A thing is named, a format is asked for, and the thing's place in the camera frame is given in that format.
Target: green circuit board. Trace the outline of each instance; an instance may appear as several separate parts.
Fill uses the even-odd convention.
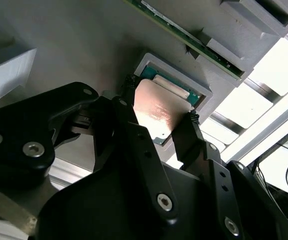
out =
[[[200,99],[200,96],[195,93],[192,89],[190,89],[189,87],[186,87],[184,84],[182,84],[181,82],[159,72],[158,70],[155,70],[154,68],[152,68],[151,66],[146,66],[144,68],[144,70],[142,71],[142,73],[140,74],[140,77],[145,78],[145,79],[150,79],[153,80],[154,77],[156,75],[160,75],[163,78],[165,78],[166,80],[170,81],[171,83],[179,86],[180,88],[186,90],[189,92],[189,96],[187,98],[186,101],[188,101],[192,106],[195,106],[198,103],[198,100]]]
[[[171,33],[173,36],[178,38],[180,41],[191,47],[193,50],[198,52],[200,55],[208,59],[210,62],[221,68],[223,71],[231,75],[236,80],[240,80],[243,75],[243,71],[236,67],[234,64],[214,52],[212,49],[205,46],[201,41],[198,41],[190,33],[176,25],[172,21],[167,21],[168,18],[163,16],[157,10],[152,7],[147,7],[142,2],[137,0],[123,0],[124,2],[130,4],[140,13],[154,21],[160,27]]]

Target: white panel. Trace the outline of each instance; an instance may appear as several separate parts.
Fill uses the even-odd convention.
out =
[[[265,180],[288,193],[288,186],[285,180],[288,167],[288,150],[280,147],[268,156],[260,165]]]
[[[245,166],[254,161],[257,157],[263,154],[267,149],[278,142],[282,137],[288,134],[288,121],[281,125],[277,130],[275,130],[271,135],[269,135],[265,140],[259,143],[255,148],[253,148],[248,154],[241,158],[240,162]]]
[[[266,84],[279,95],[288,92],[288,41],[281,38],[255,66],[249,79]]]
[[[223,144],[221,141],[213,138],[211,135],[208,135],[207,133],[205,133],[203,131],[201,131],[201,132],[203,134],[204,139],[206,141],[209,141],[210,143],[214,144],[220,153],[226,148],[225,144]]]
[[[180,167],[183,166],[183,163],[177,160],[176,154],[171,156],[166,163],[175,169],[180,169]]]
[[[273,103],[242,83],[215,110],[243,128],[249,128]]]
[[[270,110],[268,110],[258,121],[256,121],[249,129],[247,129],[235,142],[233,142],[230,146],[228,146],[221,153],[222,159],[224,161],[230,160],[238,151],[240,151],[251,140],[253,140],[258,134],[260,134],[263,130],[265,130],[268,126],[270,126],[286,110],[288,110],[288,94],[285,95],[273,107],[271,107]]]
[[[199,128],[224,144],[231,144],[238,137],[238,134],[210,118],[206,119]]]

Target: metal plate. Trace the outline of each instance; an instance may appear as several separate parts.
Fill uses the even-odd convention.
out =
[[[143,79],[136,88],[134,110],[138,123],[148,128],[153,140],[165,140],[191,110],[191,105],[151,80]]]

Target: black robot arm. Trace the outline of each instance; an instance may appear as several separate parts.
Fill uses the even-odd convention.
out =
[[[0,218],[35,240],[288,240],[288,220],[241,163],[225,164],[189,112],[160,161],[133,110],[139,81],[108,99],[71,83],[0,108]],[[57,191],[55,148],[94,137],[94,173]]]

